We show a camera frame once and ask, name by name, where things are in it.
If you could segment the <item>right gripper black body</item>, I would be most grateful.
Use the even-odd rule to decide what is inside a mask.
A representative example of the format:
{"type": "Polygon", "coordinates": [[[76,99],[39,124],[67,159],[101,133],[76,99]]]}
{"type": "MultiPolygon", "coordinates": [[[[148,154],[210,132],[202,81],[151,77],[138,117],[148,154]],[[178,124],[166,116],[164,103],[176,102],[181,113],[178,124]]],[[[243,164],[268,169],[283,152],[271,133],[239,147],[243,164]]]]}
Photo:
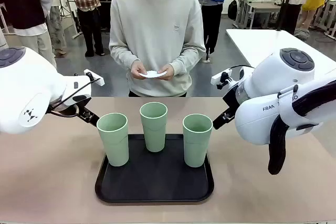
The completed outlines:
{"type": "Polygon", "coordinates": [[[237,111],[237,109],[238,109],[238,107],[239,107],[239,102],[237,101],[237,98],[236,98],[236,90],[237,90],[237,87],[232,87],[223,96],[223,100],[228,105],[228,109],[225,110],[225,113],[235,114],[236,111],[237,111]]]}

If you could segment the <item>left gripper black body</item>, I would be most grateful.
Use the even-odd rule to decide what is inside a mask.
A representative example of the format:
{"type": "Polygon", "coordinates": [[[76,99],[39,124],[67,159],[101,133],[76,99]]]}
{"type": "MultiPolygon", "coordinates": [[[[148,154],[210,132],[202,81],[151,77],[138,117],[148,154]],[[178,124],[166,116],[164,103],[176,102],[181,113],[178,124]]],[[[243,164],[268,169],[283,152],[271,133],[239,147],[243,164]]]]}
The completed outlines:
{"type": "Polygon", "coordinates": [[[86,103],[79,102],[73,105],[75,115],[78,117],[91,117],[91,112],[86,108],[86,103]]]}

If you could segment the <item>pale green plastic cup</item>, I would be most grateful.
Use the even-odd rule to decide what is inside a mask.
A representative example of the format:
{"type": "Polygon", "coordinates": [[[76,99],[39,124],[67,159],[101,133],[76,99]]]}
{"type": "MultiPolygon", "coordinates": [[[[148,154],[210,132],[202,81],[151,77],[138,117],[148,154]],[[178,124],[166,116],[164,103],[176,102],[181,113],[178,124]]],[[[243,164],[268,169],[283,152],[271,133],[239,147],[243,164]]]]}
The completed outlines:
{"type": "Polygon", "coordinates": [[[160,102],[149,102],[140,107],[145,145],[150,152],[160,152],[165,147],[167,107],[160,102]]]}
{"type": "Polygon", "coordinates": [[[189,167],[203,165],[212,128],[212,120],[203,114],[190,114],[183,119],[184,161],[189,167]]]}
{"type": "Polygon", "coordinates": [[[121,113],[109,113],[97,121],[109,164],[120,167],[129,160],[128,119],[121,113]]]}

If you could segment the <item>white scalloped paper coaster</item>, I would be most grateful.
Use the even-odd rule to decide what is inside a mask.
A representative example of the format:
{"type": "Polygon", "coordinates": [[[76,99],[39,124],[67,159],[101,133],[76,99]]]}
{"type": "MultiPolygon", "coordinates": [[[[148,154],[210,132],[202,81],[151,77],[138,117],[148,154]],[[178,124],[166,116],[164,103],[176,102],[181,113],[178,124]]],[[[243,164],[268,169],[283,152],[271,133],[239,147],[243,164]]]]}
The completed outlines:
{"type": "Polygon", "coordinates": [[[159,78],[161,76],[164,76],[166,73],[167,73],[167,71],[162,72],[162,73],[158,73],[157,71],[150,70],[150,71],[147,71],[146,74],[139,73],[139,75],[144,77],[144,78],[159,78]]]}

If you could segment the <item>person's right forearm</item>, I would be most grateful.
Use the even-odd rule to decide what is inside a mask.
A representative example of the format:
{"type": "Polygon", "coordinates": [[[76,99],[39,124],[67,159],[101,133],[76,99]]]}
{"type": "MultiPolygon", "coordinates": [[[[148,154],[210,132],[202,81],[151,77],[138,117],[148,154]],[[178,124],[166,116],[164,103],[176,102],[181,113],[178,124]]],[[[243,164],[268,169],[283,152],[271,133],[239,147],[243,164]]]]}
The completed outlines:
{"type": "Polygon", "coordinates": [[[139,58],[130,51],[128,45],[122,41],[110,39],[109,49],[111,57],[125,70],[131,70],[132,64],[139,61],[139,58]]]}

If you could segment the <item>person's left forearm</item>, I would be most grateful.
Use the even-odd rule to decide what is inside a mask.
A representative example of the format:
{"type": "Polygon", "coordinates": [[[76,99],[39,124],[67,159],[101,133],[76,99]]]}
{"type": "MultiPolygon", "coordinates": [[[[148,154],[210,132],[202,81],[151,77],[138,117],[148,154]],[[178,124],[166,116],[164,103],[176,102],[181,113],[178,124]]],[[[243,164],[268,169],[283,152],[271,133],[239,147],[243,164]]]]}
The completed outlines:
{"type": "Polygon", "coordinates": [[[180,55],[170,63],[174,70],[174,76],[189,73],[199,62],[204,52],[205,46],[202,39],[185,43],[180,55]]]}

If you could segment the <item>person's right hand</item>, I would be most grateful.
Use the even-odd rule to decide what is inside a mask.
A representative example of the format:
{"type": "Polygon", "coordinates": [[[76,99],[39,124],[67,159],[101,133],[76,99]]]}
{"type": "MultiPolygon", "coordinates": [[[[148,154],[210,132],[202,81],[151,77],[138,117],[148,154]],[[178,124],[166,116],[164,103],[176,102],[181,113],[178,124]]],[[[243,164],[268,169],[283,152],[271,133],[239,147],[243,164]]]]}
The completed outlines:
{"type": "Polygon", "coordinates": [[[143,65],[143,63],[139,60],[135,60],[131,65],[131,74],[133,78],[143,80],[147,75],[147,71],[143,65]]]}

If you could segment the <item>person's left hand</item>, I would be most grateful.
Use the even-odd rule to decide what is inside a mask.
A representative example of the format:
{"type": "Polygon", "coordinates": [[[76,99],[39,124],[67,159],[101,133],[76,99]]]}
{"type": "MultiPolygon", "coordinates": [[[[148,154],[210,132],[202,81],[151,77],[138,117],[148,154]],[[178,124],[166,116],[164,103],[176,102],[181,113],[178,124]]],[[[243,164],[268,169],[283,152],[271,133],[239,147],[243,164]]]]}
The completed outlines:
{"type": "Polygon", "coordinates": [[[170,64],[166,64],[159,71],[158,74],[165,73],[165,75],[159,76],[158,79],[169,81],[174,77],[174,69],[170,64]]]}

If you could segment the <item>bystander in patterned grey trousers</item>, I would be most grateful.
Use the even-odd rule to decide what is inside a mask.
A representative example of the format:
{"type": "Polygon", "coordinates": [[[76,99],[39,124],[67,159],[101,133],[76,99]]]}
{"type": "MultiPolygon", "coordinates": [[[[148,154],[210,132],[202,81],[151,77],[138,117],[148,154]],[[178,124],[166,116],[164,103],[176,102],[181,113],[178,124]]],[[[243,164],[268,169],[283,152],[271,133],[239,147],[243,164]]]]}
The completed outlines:
{"type": "Polygon", "coordinates": [[[40,2],[45,14],[55,57],[63,58],[66,56],[66,52],[64,50],[66,48],[66,42],[59,10],[60,0],[40,0],[40,2]]]}

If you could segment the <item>black plastic serving tray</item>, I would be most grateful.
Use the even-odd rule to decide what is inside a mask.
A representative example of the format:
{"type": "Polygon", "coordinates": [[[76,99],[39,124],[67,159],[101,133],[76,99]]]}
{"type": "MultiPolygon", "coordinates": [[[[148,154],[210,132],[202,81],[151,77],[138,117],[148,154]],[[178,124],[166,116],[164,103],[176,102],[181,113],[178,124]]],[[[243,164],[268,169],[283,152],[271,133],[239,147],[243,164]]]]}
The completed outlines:
{"type": "Polygon", "coordinates": [[[207,158],[198,168],[185,164],[182,134],[167,134],[157,153],[146,149],[143,134],[130,134],[128,162],[114,167],[104,158],[95,184],[97,198],[109,204],[200,202],[213,190],[207,158]]]}

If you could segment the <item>black hanging bag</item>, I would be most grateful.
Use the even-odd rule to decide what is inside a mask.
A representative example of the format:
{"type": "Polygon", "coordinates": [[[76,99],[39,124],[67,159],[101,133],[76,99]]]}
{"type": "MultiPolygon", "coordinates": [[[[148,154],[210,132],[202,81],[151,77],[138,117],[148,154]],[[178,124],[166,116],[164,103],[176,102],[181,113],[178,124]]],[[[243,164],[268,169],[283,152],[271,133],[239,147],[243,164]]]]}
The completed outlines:
{"type": "Polygon", "coordinates": [[[237,17],[237,11],[238,11],[238,7],[237,7],[237,1],[233,0],[229,6],[228,6],[228,10],[227,10],[227,16],[229,19],[231,20],[236,20],[237,17]]]}

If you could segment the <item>person in beige sweatshirt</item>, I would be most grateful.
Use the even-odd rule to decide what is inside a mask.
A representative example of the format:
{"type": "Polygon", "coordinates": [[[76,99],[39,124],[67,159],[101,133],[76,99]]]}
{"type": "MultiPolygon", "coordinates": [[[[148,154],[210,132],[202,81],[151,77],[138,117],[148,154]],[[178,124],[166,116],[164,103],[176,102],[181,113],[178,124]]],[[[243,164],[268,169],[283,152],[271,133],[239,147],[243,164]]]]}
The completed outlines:
{"type": "MultiPolygon", "coordinates": [[[[127,44],[146,71],[170,64],[185,43],[204,41],[198,0],[112,0],[110,16],[110,39],[127,44]]],[[[130,91],[140,97],[180,97],[192,84],[191,71],[169,81],[126,72],[130,91]]]]}

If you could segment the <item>black tripod pole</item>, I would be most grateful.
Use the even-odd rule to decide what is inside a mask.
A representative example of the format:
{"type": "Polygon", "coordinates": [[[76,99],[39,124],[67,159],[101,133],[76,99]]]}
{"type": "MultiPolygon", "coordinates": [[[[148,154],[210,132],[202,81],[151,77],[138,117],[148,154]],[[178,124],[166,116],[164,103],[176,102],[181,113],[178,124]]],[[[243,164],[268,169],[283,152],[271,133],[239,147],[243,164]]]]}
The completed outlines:
{"type": "Polygon", "coordinates": [[[281,31],[281,30],[285,30],[287,32],[289,31],[288,25],[283,26],[285,18],[287,16],[289,1],[290,0],[282,0],[279,16],[276,22],[276,31],[281,31]]]}

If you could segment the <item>bystander in black shirt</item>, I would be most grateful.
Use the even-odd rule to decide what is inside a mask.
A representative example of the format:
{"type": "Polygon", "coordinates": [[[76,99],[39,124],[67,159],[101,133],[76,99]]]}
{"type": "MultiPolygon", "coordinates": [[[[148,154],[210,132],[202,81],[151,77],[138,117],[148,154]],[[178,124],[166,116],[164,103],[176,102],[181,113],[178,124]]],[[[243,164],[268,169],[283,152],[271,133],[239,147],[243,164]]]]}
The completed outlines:
{"type": "Polygon", "coordinates": [[[14,33],[21,44],[39,53],[57,67],[46,16],[53,0],[0,0],[10,18],[14,33]]]}

